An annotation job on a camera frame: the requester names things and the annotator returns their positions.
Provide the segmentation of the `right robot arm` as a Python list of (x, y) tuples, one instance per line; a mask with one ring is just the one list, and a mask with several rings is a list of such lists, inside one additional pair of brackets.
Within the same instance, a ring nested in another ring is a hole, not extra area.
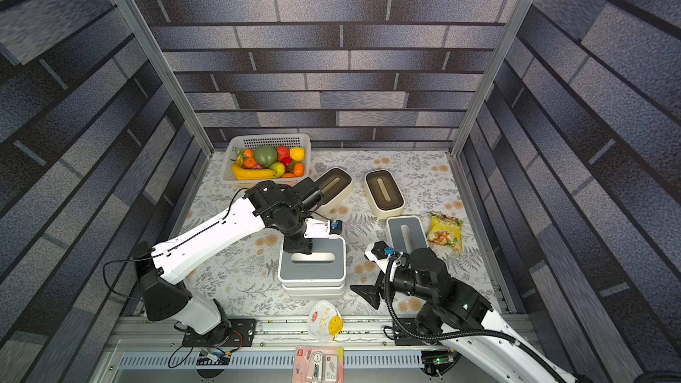
[(498, 382), (585, 382), (547, 359), (471, 285), (454, 278), (430, 248), (404, 253), (385, 242), (365, 250), (380, 274), (352, 291), (373, 308), (386, 305), (398, 337), (440, 345)]

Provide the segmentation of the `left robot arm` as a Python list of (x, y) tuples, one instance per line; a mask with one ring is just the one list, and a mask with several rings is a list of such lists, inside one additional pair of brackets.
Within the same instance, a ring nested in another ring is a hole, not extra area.
[(202, 345), (222, 346), (234, 334), (216, 300), (194, 293), (184, 282), (204, 262), (263, 229), (279, 231), (287, 253), (309, 255), (314, 239), (337, 236), (339, 221), (313, 218), (323, 193), (309, 177), (298, 184), (265, 180), (238, 191), (224, 211), (174, 239), (132, 252), (142, 301), (151, 321), (174, 319)]

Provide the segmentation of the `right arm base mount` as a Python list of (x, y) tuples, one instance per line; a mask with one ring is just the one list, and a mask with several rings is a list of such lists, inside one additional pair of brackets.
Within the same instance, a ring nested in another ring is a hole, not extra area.
[(397, 345), (444, 346), (456, 339), (466, 337), (456, 326), (451, 327), (437, 315), (416, 317), (391, 317), (391, 325), (384, 333)]

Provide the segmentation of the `white box grey lid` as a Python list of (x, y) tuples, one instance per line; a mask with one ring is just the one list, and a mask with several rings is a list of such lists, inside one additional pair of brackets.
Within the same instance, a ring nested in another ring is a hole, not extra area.
[(289, 289), (291, 287), (324, 287), (325, 289), (346, 288), (346, 281), (344, 279), (340, 280), (322, 280), (322, 279), (309, 279), (309, 280), (287, 280), (282, 279), (280, 281), (283, 289)]
[(418, 216), (393, 216), (386, 221), (387, 244), (395, 251), (410, 254), (428, 248), (427, 237)]
[(346, 241), (343, 237), (313, 239), (310, 255), (291, 255), (280, 251), (278, 280), (345, 280), (346, 260)]

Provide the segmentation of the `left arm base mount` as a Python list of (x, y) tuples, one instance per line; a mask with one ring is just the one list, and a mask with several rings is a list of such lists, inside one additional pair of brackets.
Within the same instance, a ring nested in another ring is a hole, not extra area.
[(221, 323), (207, 334), (200, 335), (192, 328), (184, 333), (184, 348), (249, 348), (253, 344), (257, 321), (251, 318), (230, 318), (229, 323)]

